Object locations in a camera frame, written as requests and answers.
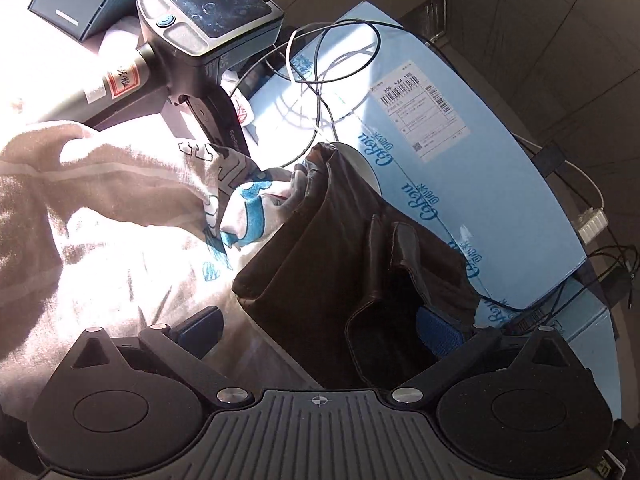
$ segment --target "barcode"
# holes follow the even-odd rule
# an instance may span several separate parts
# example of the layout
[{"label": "barcode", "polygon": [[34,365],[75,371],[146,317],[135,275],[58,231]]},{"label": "barcode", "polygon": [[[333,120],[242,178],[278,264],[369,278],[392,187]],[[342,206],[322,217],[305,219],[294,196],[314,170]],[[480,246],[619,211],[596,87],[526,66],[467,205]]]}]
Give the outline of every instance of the barcode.
[{"label": "barcode", "polygon": [[426,91],[429,92],[429,95],[436,101],[436,104],[440,107],[440,109],[448,114],[451,111],[451,107],[444,100],[444,98],[440,95],[437,88],[434,88],[432,85],[427,86]]},{"label": "barcode", "polygon": [[411,90],[418,88],[419,86],[420,82],[418,81],[418,78],[415,75],[412,75],[398,83],[388,92],[385,92],[380,99],[386,106],[389,106],[393,104],[396,99],[403,95],[407,95]]}]

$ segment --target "ribbed black plate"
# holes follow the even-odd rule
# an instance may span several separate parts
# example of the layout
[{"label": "ribbed black plate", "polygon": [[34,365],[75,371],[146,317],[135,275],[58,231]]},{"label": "ribbed black plate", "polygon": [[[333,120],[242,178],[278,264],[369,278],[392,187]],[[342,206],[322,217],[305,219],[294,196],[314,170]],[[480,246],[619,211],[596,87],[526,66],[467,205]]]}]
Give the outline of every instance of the ribbed black plate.
[{"label": "ribbed black plate", "polygon": [[[595,478],[590,470],[567,479]],[[66,480],[48,473],[43,480]],[[374,392],[274,392],[216,415],[185,455],[136,480],[476,480],[499,476],[453,455],[419,413]]]}]

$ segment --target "white cloth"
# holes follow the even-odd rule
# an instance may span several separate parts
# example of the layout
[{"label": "white cloth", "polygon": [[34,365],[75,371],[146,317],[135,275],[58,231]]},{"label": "white cloth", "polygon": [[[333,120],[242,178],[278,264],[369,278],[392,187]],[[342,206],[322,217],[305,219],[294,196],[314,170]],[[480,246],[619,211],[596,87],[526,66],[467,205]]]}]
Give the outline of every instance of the white cloth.
[{"label": "white cloth", "polygon": [[[205,357],[216,370],[256,393],[318,387],[230,291],[305,188],[302,171],[262,172],[231,150],[152,132],[58,122],[0,140],[5,412],[28,418],[86,327],[133,336],[210,304],[225,319]],[[18,477],[0,459],[0,478]]]}]

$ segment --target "scanner screen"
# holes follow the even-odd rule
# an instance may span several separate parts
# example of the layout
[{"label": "scanner screen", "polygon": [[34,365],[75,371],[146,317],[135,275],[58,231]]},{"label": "scanner screen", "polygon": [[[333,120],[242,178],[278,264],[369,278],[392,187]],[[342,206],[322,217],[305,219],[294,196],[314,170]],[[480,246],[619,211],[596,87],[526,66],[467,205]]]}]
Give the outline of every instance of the scanner screen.
[{"label": "scanner screen", "polygon": [[219,38],[271,12],[262,0],[171,1],[210,38]]}]

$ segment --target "scanner handle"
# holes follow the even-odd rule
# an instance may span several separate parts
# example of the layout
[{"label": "scanner handle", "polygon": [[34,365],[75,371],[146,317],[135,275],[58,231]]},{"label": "scanner handle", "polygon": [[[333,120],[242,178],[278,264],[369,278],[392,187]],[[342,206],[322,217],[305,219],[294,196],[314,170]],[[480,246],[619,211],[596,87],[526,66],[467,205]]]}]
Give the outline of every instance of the scanner handle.
[{"label": "scanner handle", "polygon": [[148,43],[132,51],[123,62],[108,66],[104,73],[65,96],[34,122],[77,121],[92,128],[159,89],[167,81],[160,61]]},{"label": "scanner handle", "polygon": [[236,108],[222,86],[210,86],[203,98],[187,96],[186,103],[209,142],[251,157]]}]

